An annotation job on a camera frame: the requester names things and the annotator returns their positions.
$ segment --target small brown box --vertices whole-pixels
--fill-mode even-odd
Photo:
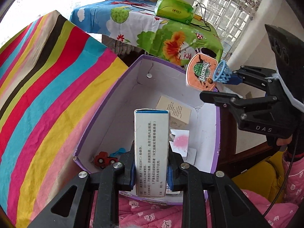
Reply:
[[[189,124],[191,110],[165,96],[161,96],[156,109],[170,111],[170,127],[184,129]]]

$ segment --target tablecloth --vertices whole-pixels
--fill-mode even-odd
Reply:
[[[155,16],[155,3],[111,0],[73,10],[70,21],[87,33],[99,33],[140,47],[177,65],[188,64],[198,52],[220,61],[223,47],[212,27],[185,25]]]
[[[126,69],[57,11],[0,49],[0,205],[17,228],[79,172],[73,151]]]

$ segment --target pink quilted fabric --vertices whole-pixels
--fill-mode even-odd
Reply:
[[[286,162],[284,157],[285,155],[283,156],[283,167],[284,172],[287,172],[289,162]],[[304,192],[302,192],[304,189],[303,174],[304,158],[292,166],[285,190],[284,203],[275,204],[265,217],[273,228],[285,228],[297,211],[298,205],[304,199]],[[243,190],[243,192],[262,214],[267,210],[270,202],[266,198],[252,191]],[[211,228],[208,202],[206,206],[208,227]],[[162,206],[120,196],[119,220],[121,228],[133,225],[143,228],[180,228],[182,206]]]

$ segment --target striped blanket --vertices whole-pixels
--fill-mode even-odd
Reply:
[[[126,69],[57,11],[0,49],[0,205],[17,228],[79,171],[74,148]]]

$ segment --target black stripe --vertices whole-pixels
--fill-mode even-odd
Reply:
[[[43,47],[41,54],[35,64],[35,66],[32,68],[32,70],[23,78],[22,81],[16,86],[16,88],[13,90],[13,92],[10,94],[8,99],[5,101],[3,107],[0,110],[0,119],[2,118],[4,112],[6,111],[7,107],[12,102],[13,98],[17,95],[17,93],[20,91],[20,89],[28,82],[30,78],[34,76],[47,62],[49,56],[51,55],[51,52],[57,42],[57,39],[60,36],[60,33],[63,28],[63,24],[67,21],[66,18],[64,18],[62,15],[59,15],[56,21],[56,24],[47,39],[45,46]]]

